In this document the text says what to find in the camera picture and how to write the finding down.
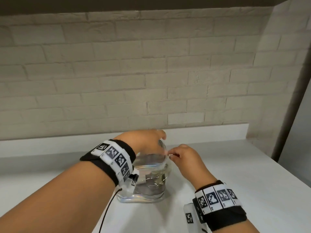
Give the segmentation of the person's right hand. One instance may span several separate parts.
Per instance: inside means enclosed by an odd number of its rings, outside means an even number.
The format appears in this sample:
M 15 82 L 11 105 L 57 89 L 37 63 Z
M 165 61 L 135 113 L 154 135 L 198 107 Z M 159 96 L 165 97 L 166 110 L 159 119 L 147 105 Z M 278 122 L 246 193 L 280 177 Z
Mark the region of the person's right hand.
M 195 190 L 217 181 L 205 166 L 200 155 L 190 146 L 185 155 L 185 160 L 175 164 L 183 177 L 192 184 Z

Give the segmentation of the right black marker wristband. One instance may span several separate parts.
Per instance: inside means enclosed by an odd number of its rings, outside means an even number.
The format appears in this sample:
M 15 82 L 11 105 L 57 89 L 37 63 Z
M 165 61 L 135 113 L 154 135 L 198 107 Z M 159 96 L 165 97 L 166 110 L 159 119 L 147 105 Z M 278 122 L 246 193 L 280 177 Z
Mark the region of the right black marker wristband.
M 212 215 L 224 209 L 246 214 L 234 191 L 222 181 L 199 188 L 192 202 L 184 205 L 189 233 L 212 233 L 208 227 Z

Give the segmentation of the left black marker wristband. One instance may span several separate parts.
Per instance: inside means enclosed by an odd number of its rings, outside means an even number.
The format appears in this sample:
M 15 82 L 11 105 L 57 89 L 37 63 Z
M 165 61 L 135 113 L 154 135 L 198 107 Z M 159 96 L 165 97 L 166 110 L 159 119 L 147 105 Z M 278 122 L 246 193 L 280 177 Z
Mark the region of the left black marker wristband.
M 80 161 L 89 161 L 100 168 L 115 186 L 120 187 L 129 182 L 135 186 L 139 172 L 133 163 L 137 155 L 124 141 L 110 139 L 102 142 L 80 158 Z

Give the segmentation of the small items inside pouch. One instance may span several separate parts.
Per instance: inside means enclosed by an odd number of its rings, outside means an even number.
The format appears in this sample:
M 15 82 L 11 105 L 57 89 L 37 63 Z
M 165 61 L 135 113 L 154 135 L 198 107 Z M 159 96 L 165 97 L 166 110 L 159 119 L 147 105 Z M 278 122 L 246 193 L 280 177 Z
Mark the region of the small items inside pouch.
M 134 188 L 134 194 L 143 196 L 158 196 L 165 192 L 166 174 L 161 172 L 150 172 L 140 174 Z

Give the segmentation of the person's left hand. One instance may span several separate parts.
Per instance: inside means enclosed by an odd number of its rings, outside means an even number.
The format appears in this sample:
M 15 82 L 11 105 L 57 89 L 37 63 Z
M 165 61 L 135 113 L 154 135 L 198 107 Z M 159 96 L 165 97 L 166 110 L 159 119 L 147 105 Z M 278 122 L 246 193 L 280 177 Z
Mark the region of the person's left hand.
M 138 153 L 141 155 L 168 154 L 166 149 L 159 145 L 159 140 L 156 139 L 156 129 L 128 131 L 116 136 L 114 139 L 125 142 L 136 155 Z

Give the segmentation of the black marker wristband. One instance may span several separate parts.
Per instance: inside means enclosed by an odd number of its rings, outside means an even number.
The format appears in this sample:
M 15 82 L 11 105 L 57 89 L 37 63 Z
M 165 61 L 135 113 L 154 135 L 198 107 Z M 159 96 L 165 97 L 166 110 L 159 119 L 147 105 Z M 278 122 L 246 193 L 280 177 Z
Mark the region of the black marker wristband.
M 208 227 L 212 215 L 224 209 L 246 214 L 234 191 L 222 181 L 199 188 L 192 202 L 184 205 L 189 233 L 212 233 Z
M 139 172 L 133 163 L 137 155 L 124 141 L 110 139 L 102 142 L 80 158 L 80 161 L 89 161 L 100 168 L 115 186 L 120 187 L 129 182 L 135 186 Z

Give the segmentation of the dark overhead cabinet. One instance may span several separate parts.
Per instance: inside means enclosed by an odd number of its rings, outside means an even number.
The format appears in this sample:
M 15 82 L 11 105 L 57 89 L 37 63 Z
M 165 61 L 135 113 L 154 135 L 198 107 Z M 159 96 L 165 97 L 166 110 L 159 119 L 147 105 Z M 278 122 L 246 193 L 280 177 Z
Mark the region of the dark overhead cabinet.
M 268 7 L 287 0 L 0 0 L 0 16 L 99 11 Z

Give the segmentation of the person's left forearm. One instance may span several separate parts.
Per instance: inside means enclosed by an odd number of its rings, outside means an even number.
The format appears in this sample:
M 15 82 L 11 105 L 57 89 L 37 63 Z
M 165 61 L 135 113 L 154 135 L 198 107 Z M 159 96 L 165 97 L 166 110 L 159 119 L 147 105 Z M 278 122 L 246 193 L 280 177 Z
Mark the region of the person's left forearm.
M 100 168 L 79 162 L 0 217 L 0 233 L 92 233 L 114 190 Z

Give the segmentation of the clear iridescent zipper pouch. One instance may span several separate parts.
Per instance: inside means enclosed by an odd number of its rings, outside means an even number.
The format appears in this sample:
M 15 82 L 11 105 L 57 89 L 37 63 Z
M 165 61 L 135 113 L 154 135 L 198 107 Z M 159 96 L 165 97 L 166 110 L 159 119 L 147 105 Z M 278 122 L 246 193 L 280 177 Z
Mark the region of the clear iridescent zipper pouch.
M 171 172 L 168 155 L 138 154 L 133 172 L 122 184 L 116 195 L 120 203 L 159 202 L 166 190 L 166 179 Z

